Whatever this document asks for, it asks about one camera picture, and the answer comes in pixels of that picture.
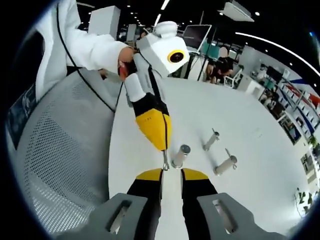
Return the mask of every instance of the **gray mesh surface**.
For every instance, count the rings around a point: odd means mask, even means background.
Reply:
[[[81,71],[92,86],[107,91],[96,71]],[[101,97],[107,103],[113,100],[105,93]],[[45,95],[31,114],[13,168],[27,204],[53,236],[81,227],[108,200],[113,119],[76,72]]]

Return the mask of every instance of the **white lab coat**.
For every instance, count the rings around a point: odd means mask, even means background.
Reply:
[[[115,41],[108,34],[95,35],[79,30],[77,27],[80,24],[76,0],[61,0],[60,31],[77,66],[88,70],[106,69],[117,74],[119,53],[128,46]],[[73,64],[59,37],[56,5],[48,9],[35,28],[44,39],[44,54],[35,82],[36,100],[39,101],[57,82],[66,77],[67,65]]]

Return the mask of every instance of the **screen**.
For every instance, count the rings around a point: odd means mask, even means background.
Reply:
[[[187,47],[194,49],[201,48],[205,38],[208,35],[208,32],[211,28],[211,25],[189,25],[185,28],[185,31],[182,35],[182,38]]]
[[[282,73],[275,70],[272,66],[268,66],[266,74],[274,79],[277,83],[282,79]]]

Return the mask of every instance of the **white table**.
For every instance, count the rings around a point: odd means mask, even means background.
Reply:
[[[298,220],[294,193],[308,189],[305,171],[293,145],[273,116],[252,95],[205,82],[163,79],[172,121],[169,161],[182,144],[191,147],[183,164],[209,176],[218,193],[228,193],[252,211],[268,232],[284,234]],[[220,133],[208,152],[202,145],[212,129]],[[215,176],[213,168],[228,155],[237,169]],[[140,132],[124,88],[115,113],[109,153],[109,193],[126,193],[140,173],[162,168],[163,155]],[[156,239],[188,239],[182,215],[180,171],[164,172],[162,212]]]

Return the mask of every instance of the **metal cylinder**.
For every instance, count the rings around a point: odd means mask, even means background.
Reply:
[[[225,160],[223,163],[221,163],[219,166],[217,166],[214,169],[214,174],[219,176],[231,167],[233,167],[233,169],[237,169],[237,165],[236,165],[237,162],[238,162],[237,158],[231,155],[227,160]]]
[[[172,167],[179,169],[184,164],[184,160],[191,152],[191,148],[188,145],[181,145],[179,151],[175,154],[174,158],[171,161]]]
[[[218,137],[219,137],[219,133],[217,131],[214,131],[209,141],[205,145],[203,145],[203,150],[209,151],[211,145],[214,144],[214,142],[219,139]]]

